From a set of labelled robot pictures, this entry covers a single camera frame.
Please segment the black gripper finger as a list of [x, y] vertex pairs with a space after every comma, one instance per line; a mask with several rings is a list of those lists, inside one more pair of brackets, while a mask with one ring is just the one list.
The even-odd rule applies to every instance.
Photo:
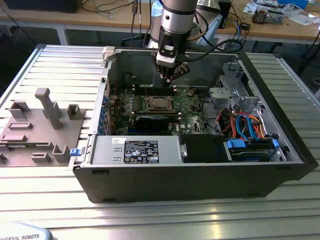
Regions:
[[172, 81], [177, 80], [178, 78], [184, 76], [189, 72], [190, 68], [188, 67], [186, 62], [182, 62], [180, 65], [169, 68], [166, 71], [166, 85], [169, 86]]
[[168, 68], [166, 66], [162, 66], [162, 65], [157, 64], [156, 53], [155, 52], [151, 52], [151, 57], [152, 57], [152, 60], [153, 60], [153, 64], [154, 64], [155, 70], [160, 73], [160, 78], [161, 78], [161, 81], [162, 81], [161, 85], [163, 87], [168, 87], [169, 86], [169, 83], [167, 82], [167, 80], [168, 80]]

